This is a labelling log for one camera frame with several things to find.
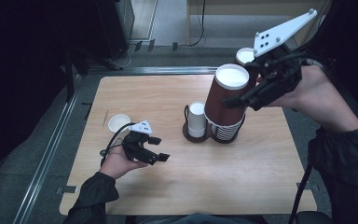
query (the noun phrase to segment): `hand-mounted device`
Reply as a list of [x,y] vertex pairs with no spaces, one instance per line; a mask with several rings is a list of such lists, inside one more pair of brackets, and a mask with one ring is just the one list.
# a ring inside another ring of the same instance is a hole
[[150,136],[153,131],[148,121],[144,120],[139,123],[128,123],[116,132],[116,134],[109,142],[106,150],[101,151],[101,155],[103,156],[101,165],[106,159],[106,156],[109,154],[111,148],[115,147],[111,145],[117,137],[117,134],[120,133],[126,127],[129,127],[130,132],[124,137],[121,142],[121,145],[123,146],[124,152],[128,160],[138,160],[153,165],[156,161],[166,161],[170,157],[170,155],[164,153],[156,154],[144,147],[145,142],[151,145],[159,145],[159,143],[161,142],[161,139]]
[[255,111],[292,91],[301,80],[301,64],[306,59],[320,61],[305,52],[291,51],[284,42],[317,15],[316,10],[255,35],[255,59],[245,65],[263,80],[244,95],[223,99],[229,106],[250,106]]

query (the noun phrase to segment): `hand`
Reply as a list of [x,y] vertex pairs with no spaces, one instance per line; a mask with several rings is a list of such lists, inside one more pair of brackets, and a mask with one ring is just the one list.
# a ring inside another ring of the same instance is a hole
[[128,171],[146,167],[148,164],[141,161],[129,161],[122,146],[114,147],[105,159],[100,169],[101,173],[119,179]]
[[289,107],[310,117],[331,132],[358,129],[358,118],[320,67],[303,66],[296,88],[269,106]]

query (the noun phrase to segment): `white plastic cup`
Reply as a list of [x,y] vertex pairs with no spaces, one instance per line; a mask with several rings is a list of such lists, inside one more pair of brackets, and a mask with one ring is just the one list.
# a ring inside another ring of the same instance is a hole
[[253,61],[254,59],[254,50],[250,48],[243,48],[237,51],[234,63],[245,66],[247,63]]
[[[127,115],[124,114],[119,114],[119,115],[114,115],[108,123],[108,127],[109,130],[116,134],[118,132],[118,130],[123,127],[124,125],[131,123],[131,119],[130,117],[128,117]],[[116,143],[116,141],[118,139],[124,139],[124,137],[129,134],[130,129],[129,127],[124,128],[123,130],[121,130],[121,132],[117,135],[116,140],[114,141],[113,145]]]
[[188,107],[188,134],[192,137],[202,137],[205,134],[206,118],[204,115],[205,103],[194,102]]

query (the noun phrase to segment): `black cable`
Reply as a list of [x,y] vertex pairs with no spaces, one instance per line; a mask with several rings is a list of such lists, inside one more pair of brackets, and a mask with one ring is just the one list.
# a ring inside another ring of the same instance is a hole
[[312,171],[312,165],[308,163],[307,168],[305,170],[305,173],[304,173],[304,175],[303,175],[303,177],[301,179],[301,183],[298,186],[298,190],[297,190],[296,198],[295,198],[295,203],[293,204],[292,214],[290,214],[288,224],[293,224],[293,222],[295,221],[298,205],[300,204],[301,195],[302,195],[302,193],[304,191],[305,186],[307,185],[308,179],[310,178],[310,172],[311,171]]
[[109,155],[110,150],[113,147],[110,147],[110,145],[112,145],[113,141],[115,140],[115,138],[118,136],[119,133],[121,133],[121,131],[123,131],[125,128],[127,128],[128,126],[134,125],[136,123],[128,123],[123,125],[121,128],[118,129],[118,131],[113,135],[112,139],[110,139],[109,143],[107,144],[106,150],[104,151],[103,154],[103,159],[101,160],[101,166],[103,165],[103,162],[106,160],[107,155]]
[[123,145],[125,145],[125,144],[117,144],[117,145],[114,145],[114,146],[111,146],[110,148],[108,148],[108,150],[110,151],[110,149],[112,149],[112,148],[114,148],[114,147],[119,147],[119,146],[123,146]]
[[203,5],[202,5],[202,20],[201,20],[201,36],[200,36],[200,39],[194,43],[194,44],[190,44],[190,45],[179,45],[179,46],[185,46],[185,47],[194,47],[196,45],[199,44],[199,42],[202,40],[203,38],[203,35],[204,35],[204,17],[205,17],[205,1],[206,0],[203,0]]
[[294,58],[303,58],[303,59],[312,59],[317,61],[318,63],[324,64],[326,63],[325,60],[315,56],[315,55],[311,55],[305,52],[299,52],[299,53],[292,53],[292,54],[288,54],[286,56],[283,56],[279,59],[276,60],[272,60],[271,62],[269,62],[268,64],[273,65],[273,64],[278,64],[278,63],[283,63],[284,61],[288,61]]

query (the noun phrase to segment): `sleeve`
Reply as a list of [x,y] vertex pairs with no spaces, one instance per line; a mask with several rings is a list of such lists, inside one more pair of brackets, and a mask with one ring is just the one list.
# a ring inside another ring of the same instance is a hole
[[118,199],[116,180],[97,172],[84,182],[63,223],[106,223],[105,203]]
[[321,174],[334,223],[358,223],[358,130],[319,129],[309,143],[309,163]]

